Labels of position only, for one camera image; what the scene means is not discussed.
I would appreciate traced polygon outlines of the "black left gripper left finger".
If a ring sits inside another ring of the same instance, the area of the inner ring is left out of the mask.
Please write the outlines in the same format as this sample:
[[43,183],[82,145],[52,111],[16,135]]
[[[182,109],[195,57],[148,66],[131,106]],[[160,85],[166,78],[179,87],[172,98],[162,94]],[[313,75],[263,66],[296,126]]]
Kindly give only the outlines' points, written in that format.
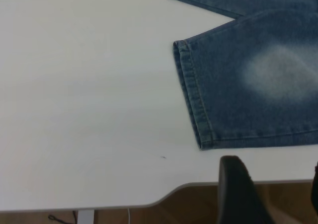
[[221,157],[218,181],[218,224],[273,224],[248,170],[238,156]]

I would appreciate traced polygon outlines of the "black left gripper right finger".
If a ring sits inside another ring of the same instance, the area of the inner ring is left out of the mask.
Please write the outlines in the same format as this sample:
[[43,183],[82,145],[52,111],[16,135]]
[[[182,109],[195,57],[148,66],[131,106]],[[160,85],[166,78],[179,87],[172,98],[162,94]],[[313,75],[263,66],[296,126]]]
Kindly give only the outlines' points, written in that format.
[[313,206],[318,205],[318,164],[315,166],[315,175],[312,182],[311,202]]

